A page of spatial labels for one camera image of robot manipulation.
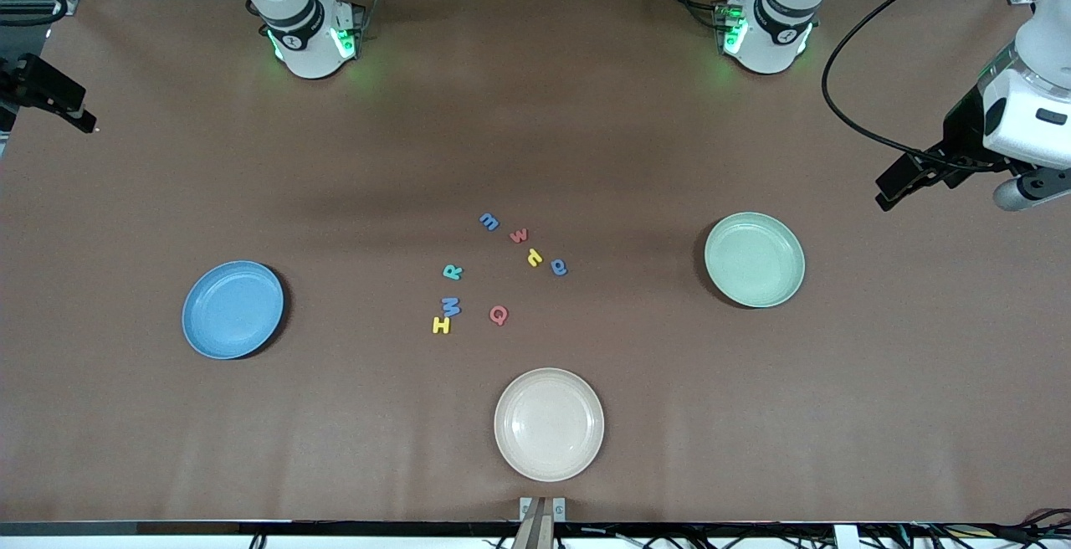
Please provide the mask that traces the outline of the green plastic plate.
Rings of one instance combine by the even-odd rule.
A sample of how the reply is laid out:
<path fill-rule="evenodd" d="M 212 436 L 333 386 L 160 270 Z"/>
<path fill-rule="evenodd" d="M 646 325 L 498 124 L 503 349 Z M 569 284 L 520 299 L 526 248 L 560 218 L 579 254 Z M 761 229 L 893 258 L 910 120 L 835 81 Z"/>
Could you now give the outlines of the green plastic plate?
<path fill-rule="evenodd" d="M 716 290 L 752 309 L 784 304 L 806 279 L 806 255 L 783 222 L 741 211 L 716 222 L 708 233 L 703 261 Z"/>

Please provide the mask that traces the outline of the blue plastic plate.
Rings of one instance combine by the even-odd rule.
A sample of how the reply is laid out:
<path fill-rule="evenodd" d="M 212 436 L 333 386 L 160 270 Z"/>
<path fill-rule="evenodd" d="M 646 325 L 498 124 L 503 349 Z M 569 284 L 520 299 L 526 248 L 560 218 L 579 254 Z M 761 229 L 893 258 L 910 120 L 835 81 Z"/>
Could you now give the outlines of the blue plastic plate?
<path fill-rule="evenodd" d="M 245 359 L 280 331 L 284 308 L 284 286 L 273 270 L 253 260 L 230 260 L 191 287 L 182 332 L 192 349 L 207 359 Z"/>

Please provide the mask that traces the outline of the beige plastic plate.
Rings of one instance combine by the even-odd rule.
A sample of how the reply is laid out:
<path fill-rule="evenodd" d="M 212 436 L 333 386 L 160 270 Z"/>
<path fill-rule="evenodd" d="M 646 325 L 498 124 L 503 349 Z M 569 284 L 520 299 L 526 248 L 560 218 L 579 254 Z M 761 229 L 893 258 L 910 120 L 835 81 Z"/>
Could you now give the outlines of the beige plastic plate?
<path fill-rule="evenodd" d="M 538 367 L 514 378 L 495 408 L 496 445 L 521 476 L 562 483 L 592 466 L 605 434 L 603 405 L 579 375 Z"/>

